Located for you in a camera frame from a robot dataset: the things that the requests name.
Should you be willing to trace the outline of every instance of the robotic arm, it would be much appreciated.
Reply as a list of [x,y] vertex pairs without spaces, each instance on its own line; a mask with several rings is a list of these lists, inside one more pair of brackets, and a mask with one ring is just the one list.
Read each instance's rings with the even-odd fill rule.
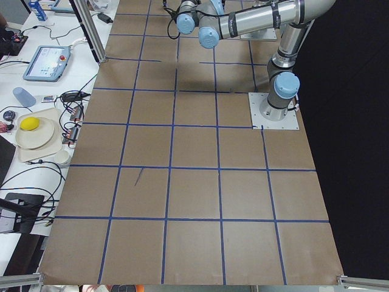
[[300,87],[300,81],[292,73],[298,51],[312,21],[326,13],[335,2],[256,0],[255,6],[226,15],[222,0],[204,3],[200,0],[182,0],[174,20],[178,31],[186,35],[199,27],[199,42],[207,49],[214,48],[224,38],[272,27],[279,29],[282,24],[287,24],[279,48],[267,65],[271,91],[267,103],[261,105],[261,112],[267,119],[281,120]]

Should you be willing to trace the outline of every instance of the yellow ball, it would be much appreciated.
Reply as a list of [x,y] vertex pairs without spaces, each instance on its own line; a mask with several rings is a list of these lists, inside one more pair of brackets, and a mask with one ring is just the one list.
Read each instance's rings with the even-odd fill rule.
[[20,129],[25,131],[32,131],[39,127],[39,119],[36,117],[26,117],[20,123]]

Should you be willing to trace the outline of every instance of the blue joint cap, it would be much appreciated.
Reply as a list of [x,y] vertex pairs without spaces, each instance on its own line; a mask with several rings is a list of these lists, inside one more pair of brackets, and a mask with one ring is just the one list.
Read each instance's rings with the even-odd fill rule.
[[180,33],[189,35],[195,29],[196,24],[193,18],[187,14],[180,14],[177,17],[177,28]]
[[300,80],[292,72],[282,72],[274,82],[274,90],[282,99],[295,97],[300,89]]
[[218,15],[224,14],[223,4],[221,3],[221,0],[211,0],[211,3],[215,7]]
[[209,26],[201,27],[199,30],[199,42],[206,49],[212,49],[219,43],[220,37],[215,29]]

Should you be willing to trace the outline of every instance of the device screen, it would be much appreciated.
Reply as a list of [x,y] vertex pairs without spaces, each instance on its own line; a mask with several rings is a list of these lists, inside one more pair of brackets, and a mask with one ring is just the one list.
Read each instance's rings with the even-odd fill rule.
[[58,67],[58,60],[63,54],[62,48],[43,47],[29,73],[30,77],[50,77]]

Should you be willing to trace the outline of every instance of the black curtain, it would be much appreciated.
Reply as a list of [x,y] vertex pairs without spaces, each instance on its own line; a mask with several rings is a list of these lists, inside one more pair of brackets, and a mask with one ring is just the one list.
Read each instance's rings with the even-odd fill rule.
[[389,1],[338,0],[297,59],[312,155],[344,273],[389,279]]

